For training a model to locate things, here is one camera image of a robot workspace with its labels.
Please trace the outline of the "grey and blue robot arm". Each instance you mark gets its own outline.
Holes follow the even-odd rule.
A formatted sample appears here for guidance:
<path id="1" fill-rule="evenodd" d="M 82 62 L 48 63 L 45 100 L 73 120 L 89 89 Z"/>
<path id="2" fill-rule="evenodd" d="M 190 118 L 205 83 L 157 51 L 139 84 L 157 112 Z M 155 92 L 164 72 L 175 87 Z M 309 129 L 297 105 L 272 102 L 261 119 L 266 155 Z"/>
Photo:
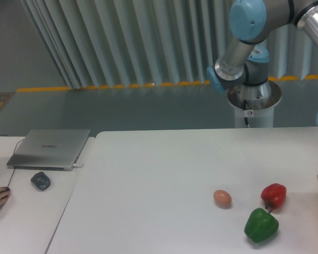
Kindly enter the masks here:
<path id="1" fill-rule="evenodd" d="M 269 52 L 260 43 L 287 24 L 318 46 L 318 1 L 236 1 L 230 9 L 233 38 L 206 73 L 215 90 L 227 91 L 236 128 L 273 126 L 281 89 L 268 79 Z"/>

